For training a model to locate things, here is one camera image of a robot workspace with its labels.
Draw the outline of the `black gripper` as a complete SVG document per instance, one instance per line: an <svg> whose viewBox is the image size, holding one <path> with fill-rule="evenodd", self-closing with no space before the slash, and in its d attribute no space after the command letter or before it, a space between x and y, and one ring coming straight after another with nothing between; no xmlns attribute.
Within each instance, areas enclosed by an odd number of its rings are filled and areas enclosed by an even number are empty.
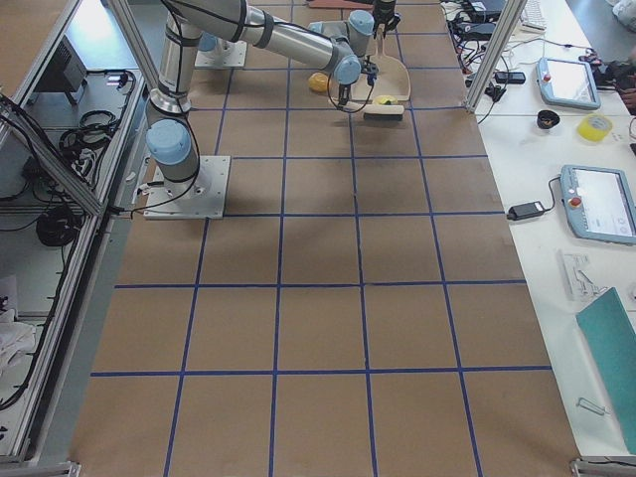
<svg viewBox="0 0 636 477"><path fill-rule="evenodd" d="M347 105L350 102L351 86L349 84L338 84L338 105Z"/></svg>
<svg viewBox="0 0 636 477"><path fill-rule="evenodd" d="M373 0L372 15L374 18L374 33L393 31L400 22L400 14L396 11L396 0Z"/></svg>

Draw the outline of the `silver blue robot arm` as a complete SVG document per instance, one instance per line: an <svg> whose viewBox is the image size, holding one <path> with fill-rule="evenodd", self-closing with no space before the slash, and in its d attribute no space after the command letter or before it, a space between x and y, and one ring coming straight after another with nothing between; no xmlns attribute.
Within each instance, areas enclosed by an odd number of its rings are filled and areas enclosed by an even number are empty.
<svg viewBox="0 0 636 477"><path fill-rule="evenodd" d="M270 127L282 126L284 76L273 72L233 75L226 71L199 73L198 53L209 40L231 45L245 42L326 74L339 95L332 105L355 113L360 105L350 100L353 84L365 74L362 57L372 34L372 16L356 10L346 21L302 27L245 1L168 1L168 18L158 83L147 104L146 143L163 174L164 189L179 204L193 204L210 193L212 176L204 160L195 156L207 141L204 131L194 132L190 119L204 120L209 113L204 98L209 92L230 94L239 86L247 94L241 109L221 117L218 133L228 142L252 148L267 145ZM272 213L291 202L298 214L345 214L352 210L353 176L339 159L294 159L291 181L283 192L273 187L283 179L282 158L248 154L229 169L230 209Z"/></svg>
<svg viewBox="0 0 636 477"><path fill-rule="evenodd" d="M396 11L396 1L308 1L310 8L318 9L348 9L368 10L372 15L372 35L375 39L378 33L384 36L388 31L394 30L401 21L400 14ZM220 38L204 33L199 50L203 54L211 54L212 51L226 53L234 46Z"/></svg>

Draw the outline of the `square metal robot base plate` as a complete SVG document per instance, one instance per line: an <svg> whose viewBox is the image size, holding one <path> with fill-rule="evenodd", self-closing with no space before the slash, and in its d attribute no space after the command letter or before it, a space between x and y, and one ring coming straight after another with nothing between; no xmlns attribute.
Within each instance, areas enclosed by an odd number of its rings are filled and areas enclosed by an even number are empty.
<svg viewBox="0 0 636 477"><path fill-rule="evenodd" d="M161 185L149 190L143 216L148 220L221 219L230 169L230 156L204 155L194 184L177 184L166 181L156 167L153 181Z"/></svg>

